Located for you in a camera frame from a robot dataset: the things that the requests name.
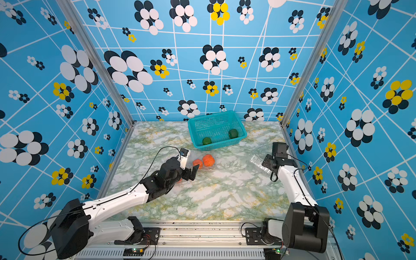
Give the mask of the green fruit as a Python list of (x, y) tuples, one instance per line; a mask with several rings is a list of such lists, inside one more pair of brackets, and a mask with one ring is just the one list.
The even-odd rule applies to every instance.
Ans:
[(205, 138), (202, 140), (202, 144), (203, 144), (203, 146), (205, 146), (205, 145), (210, 145), (210, 144), (212, 144), (212, 139), (211, 139), (210, 137), (205, 137)]
[(238, 133), (238, 131), (237, 131), (236, 129), (231, 129), (231, 130), (228, 132), (228, 135), (229, 135), (229, 138), (230, 138), (230, 139), (236, 139), (236, 138), (238, 138), (238, 137), (239, 137), (239, 133)]

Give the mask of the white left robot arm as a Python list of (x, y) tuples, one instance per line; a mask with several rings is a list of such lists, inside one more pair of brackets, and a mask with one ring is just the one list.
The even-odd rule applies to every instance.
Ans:
[(186, 166), (189, 155), (188, 149), (181, 148), (179, 154), (168, 159), (159, 170), (121, 192), (86, 203), (78, 199), (69, 201), (49, 228), (57, 258), (64, 260), (85, 247), (110, 241), (116, 245), (152, 243), (137, 217), (107, 224), (104, 221), (168, 194), (181, 179), (193, 181), (199, 167)]

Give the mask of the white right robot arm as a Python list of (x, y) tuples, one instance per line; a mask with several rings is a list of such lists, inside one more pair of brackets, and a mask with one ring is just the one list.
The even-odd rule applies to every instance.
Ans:
[(251, 162), (270, 175), (272, 182), (281, 182), (289, 199), (289, 208), (283, 220), (265, 218), (258, 234), (247, 228), (247, 244), (280, 244), (286, 248), (324, 253), (329, 235), (330, 214), (312, 198), (302, 181), (302, 170), (295, 158), (288, 154), (288, 145), (275, 142), (272, 152)]

